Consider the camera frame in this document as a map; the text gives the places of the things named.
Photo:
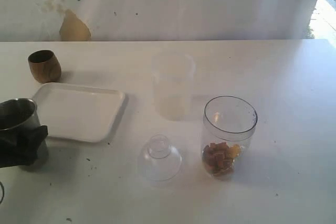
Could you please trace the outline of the steel metal cup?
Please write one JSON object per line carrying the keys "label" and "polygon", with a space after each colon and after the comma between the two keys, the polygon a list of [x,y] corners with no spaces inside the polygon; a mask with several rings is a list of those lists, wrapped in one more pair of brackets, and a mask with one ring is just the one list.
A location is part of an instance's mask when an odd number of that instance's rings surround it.
{"label": "steel metal cup", "polygon": [[1,133],[32,130],[39,126],[42,125],[37,114],[37,104],[32,99],[10,99],[1,103]]}

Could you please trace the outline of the brown wooden cup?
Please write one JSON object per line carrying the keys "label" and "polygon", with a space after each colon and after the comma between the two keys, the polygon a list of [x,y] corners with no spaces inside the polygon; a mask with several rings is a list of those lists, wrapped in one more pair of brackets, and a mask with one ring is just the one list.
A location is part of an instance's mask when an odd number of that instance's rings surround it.
{"label": "brown wooden cup", "polygon": [[57,82],[61,77],[61,66],[51,50],[39,50],[28,57],[28,64],[34,79],[41,83]]}

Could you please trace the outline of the wooden block pieces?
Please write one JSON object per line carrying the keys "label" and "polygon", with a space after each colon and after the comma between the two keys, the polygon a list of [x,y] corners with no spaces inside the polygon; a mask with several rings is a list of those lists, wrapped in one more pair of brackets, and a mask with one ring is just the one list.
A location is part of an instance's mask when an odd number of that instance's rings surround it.
{"label": "wooden block pieces", "polygon": [[208,173],[220,177],[233,172],[235,159],[226,157],[229,147],[226,142],[210,143],[204,147],[202,161]]}

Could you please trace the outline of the gold coin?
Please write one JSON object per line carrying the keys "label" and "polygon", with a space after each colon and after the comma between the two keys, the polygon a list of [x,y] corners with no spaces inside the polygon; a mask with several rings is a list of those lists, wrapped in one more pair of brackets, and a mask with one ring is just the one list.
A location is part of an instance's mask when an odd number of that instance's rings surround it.
{"label": "gold coin", "polygon": [[230,159],[237,158],[241,153],[240,146],[238,144],[234,144],[227,149],[226,157]]}

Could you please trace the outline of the clear dome jar lid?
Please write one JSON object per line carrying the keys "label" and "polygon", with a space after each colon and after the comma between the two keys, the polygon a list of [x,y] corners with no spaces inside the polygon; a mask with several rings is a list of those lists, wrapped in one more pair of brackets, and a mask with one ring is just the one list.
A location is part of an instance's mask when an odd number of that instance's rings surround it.
{"label": "clear dome jar lid", "polygon": [[152,187],[167,187],[180,178],[182,155],[171,140],[156,134],[142,146],[137,169],[141,179]]}

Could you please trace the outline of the clear plastic jar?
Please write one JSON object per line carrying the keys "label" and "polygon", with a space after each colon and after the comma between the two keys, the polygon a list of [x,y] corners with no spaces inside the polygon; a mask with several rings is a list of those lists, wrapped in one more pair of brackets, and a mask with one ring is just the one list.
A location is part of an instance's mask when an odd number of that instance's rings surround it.
{"label": "clear plastic jar", "polygon": [[228,146],[238,144],[241,149],[240,155],[234,160],[232,173],[217,177],[211,175],[205,169],[210,176],[218,180],[231,177],[240,162],[241,156],[250,146],[257,122],[257,111],[250,103],[241,98],[221,95],[210,99],[206,103],[203,113],[201,160],[204,147],[210,145],[210,143],[226,142]]}

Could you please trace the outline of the white rectangular tray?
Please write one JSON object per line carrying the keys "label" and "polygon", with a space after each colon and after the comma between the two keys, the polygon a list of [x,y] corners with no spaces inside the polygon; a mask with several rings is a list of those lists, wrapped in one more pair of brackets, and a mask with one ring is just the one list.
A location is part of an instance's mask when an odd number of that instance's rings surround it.
{"label": "white rectangular tray", "polygon": [[32,99],[50,137],[98,143],[110,134],[125,93],[51,82],[43,84]]}

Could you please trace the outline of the frosted plastic beaker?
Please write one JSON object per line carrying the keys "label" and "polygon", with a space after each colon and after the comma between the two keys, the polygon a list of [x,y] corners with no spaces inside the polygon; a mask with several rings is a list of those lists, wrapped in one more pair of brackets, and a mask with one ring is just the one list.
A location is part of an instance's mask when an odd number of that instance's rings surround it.
{"label": "frosted plastic beaker", "polygon": [[152,57],[153,100],[156,112],[170,121],[180,121],[191,106],[196,65],[192,56],[164,52]]}

